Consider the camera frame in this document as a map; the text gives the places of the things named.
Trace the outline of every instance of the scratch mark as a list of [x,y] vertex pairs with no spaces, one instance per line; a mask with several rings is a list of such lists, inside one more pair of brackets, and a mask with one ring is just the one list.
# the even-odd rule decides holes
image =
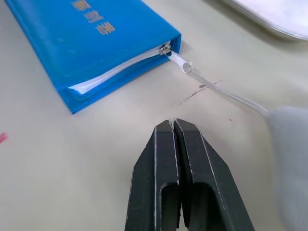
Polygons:
[[201,88],[200,90],[196,91],[194,94],[190,95],[189,97],[187,97],[186,100],[184,100],[183,102],[180,103],[180,105],[182,105],[183,103],[186,103],[191,97],[195,96],[196,94],[204,91],[205,89],[208,89],[208,87],[206,85],[200,85],[199,88]]
[[4,132],[0,134],[0,143],[4,142],[5,140],[7,140],[9,137],[8,135]]

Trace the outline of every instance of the white tray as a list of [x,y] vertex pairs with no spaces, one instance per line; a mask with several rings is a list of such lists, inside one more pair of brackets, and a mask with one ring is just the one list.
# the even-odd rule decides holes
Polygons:
[[308,0],[223,0],[271,32],[308,40]]

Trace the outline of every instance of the blue pouch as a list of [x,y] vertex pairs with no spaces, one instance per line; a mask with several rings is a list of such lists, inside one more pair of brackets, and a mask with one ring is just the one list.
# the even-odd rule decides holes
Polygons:
[[168,60],[181,35],[140,0],[6,0],[72,113]]

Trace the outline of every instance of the gold lettering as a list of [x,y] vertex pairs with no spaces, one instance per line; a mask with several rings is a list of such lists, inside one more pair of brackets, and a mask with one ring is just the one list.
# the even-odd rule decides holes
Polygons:
[[86,0],[77,0],[72,2],[72,5],[76,8],[78,11],[85,11],[86,9],[90,9],[91,6],[87,3]]
[[84,16],[86,17],[89,23],[95,23],[103,19],[103,17],[100,16],[100,14],[97,11],[90,11],[88,13],[85,13]]
[[115,31],[116,29],[109,23],[105,22],[102,24],[97,25],[96,29],[102,34],[102,35],[108,35],[111,32]]

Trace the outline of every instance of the metal zipper slider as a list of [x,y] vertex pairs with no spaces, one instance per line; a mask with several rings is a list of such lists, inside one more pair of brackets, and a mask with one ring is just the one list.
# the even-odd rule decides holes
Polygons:
[[170,44],[166,44],[160,49],[160,54],[165,55],[174,64],[176,64],[182,72],[188,73],[192,70],[192,63],[188,62],[186,59],[182,58],[178,53],[171,50]]

